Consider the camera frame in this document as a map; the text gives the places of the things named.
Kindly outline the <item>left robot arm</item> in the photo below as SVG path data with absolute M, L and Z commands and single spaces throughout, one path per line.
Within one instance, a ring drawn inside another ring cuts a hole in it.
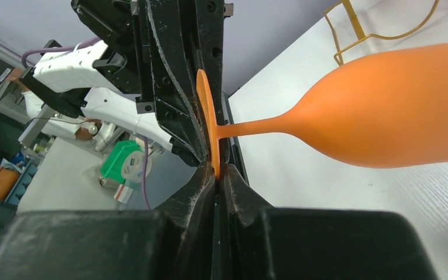
M 50 41 L 20 81 L 62 115 L 110 122 L 190 165 L 217 167 L 197 75 L 206 74 L 223 123 L 223 31 L 233 2 L 72 1 L 71 8 L 95 38 L 72 47 Z

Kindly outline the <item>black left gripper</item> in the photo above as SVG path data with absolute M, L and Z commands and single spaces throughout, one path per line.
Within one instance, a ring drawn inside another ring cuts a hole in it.
M 171 85 L 181 97 L 188 125 L 182 125 L 185 142 L 200 162 L 209 162 L 218 180 L 220 167 L 233 164 L 248 180 L 236 137 L 217 140 L 218 125 L 233 123 L 229 96 L 222 92 L 224 1 L 190 1 L 194 15 L 191 49 L 195 73 L 206 75 L 208 90 L 197 85 L 190 72 L 181 29 L 178 1 L 148 1 L 148 16 Z M 80 21 L 103 43 L 106 51 L 93 63 L 120 92 L 135 96 L 139 114 L 155 110 L 151 50 L 146 16 L 140 1 L 72 1 Z

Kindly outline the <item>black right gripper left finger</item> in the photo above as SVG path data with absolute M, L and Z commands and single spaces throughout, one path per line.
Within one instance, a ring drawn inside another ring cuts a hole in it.
M 171 279 L 187 219 L 151 211 L 36 211 L 0 241 L 0 279 Z

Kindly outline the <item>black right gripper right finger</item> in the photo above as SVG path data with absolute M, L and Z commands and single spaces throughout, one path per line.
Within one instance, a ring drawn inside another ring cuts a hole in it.
M 232 164 L 220 168 L 231 279 L 436 279 L 413 226 L 394 212 L 276 208 Z

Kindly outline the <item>orange wine glass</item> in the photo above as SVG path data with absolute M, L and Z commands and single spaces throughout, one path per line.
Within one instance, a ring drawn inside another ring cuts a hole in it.
M 448 162 L 448 43 L 353 60 L 320 79 L 287 112 L 263 120 L 219 125 L 203 70 L 196 88 L 217 176 L 221 139 L 272 132 L 354 166 Z

